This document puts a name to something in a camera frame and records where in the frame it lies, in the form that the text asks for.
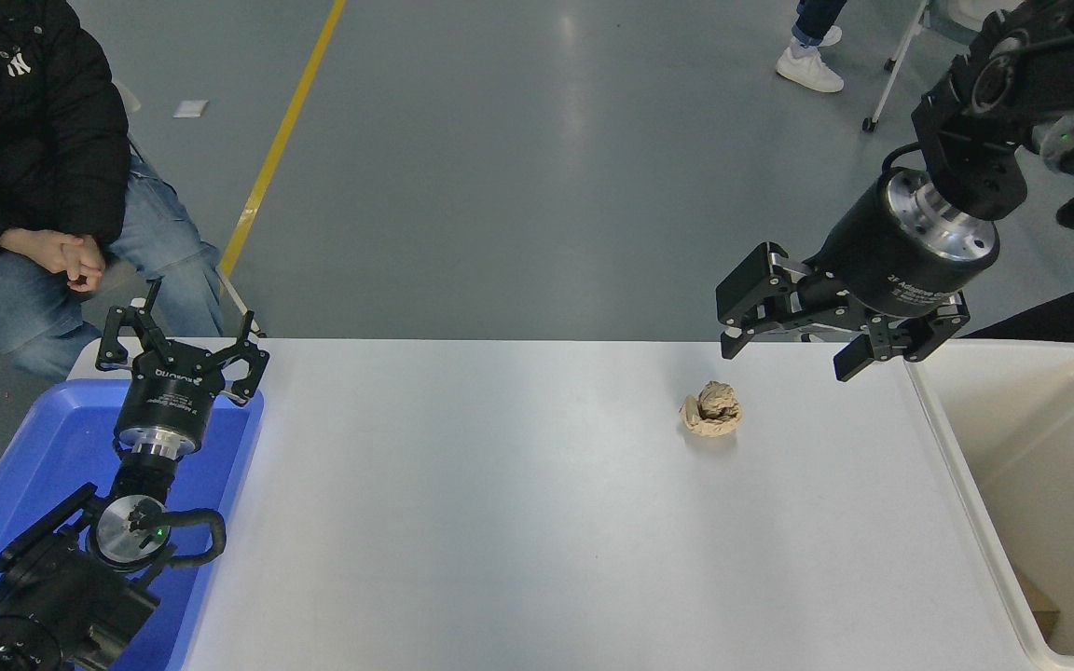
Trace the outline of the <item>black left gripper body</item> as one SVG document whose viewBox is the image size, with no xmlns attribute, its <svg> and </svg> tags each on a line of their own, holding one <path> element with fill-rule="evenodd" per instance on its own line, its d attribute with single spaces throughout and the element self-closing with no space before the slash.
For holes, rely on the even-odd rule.
<svg viewBox="0 0 1074 671">
<path fill-rule="evenodd" d="M 171 431 L 184 439 L 204 437 L 214 398 L 222 388 L 217 360 L 207 349 L 171 341 L 170 352 L 147 349 L 133 360 L 131 386 L 116 423 L 116 438 L 141 431 Z"/>
</svg>

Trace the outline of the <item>person's left hand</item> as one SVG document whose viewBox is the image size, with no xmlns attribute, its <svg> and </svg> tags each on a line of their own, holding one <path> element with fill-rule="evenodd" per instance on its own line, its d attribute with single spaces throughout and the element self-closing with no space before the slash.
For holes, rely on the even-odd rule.
<svg viewBox="0 0 1074 671">
<path fill-rule="evenodd" d="M 60 250 L 68 288 L 82 294 L 97 292 L 102 283 L 106 262 L 95 237 L 67 235 L 61 242 Z"/>
</svg>

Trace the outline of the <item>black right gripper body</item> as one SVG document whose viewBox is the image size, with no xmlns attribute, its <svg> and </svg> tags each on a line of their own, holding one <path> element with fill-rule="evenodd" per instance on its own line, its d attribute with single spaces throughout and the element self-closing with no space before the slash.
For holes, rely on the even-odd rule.
<svg viewBox="0 0 1074 671">
<path fill-rule="evenodd" d="M 874 311 L 921 317 L 998 258 L 992 221 L 937 191 L 924 171 L 886 171 L 808 259 Z"/>
</svg>

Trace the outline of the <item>person's right hand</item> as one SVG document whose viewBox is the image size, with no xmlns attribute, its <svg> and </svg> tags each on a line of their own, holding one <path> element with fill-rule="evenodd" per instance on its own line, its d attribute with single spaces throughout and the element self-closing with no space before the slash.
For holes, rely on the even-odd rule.
<svg viewBox="0 0 1074 671">
<path fill-rule="evenodd" d="M 52 230 L 11 228 L 0 235 L 4 251 L 25 256 L 48 273 L 64 273 L 71 281 L 79 277 L 76 256 L 79 245 L 76 237 Z"/>
</svg>

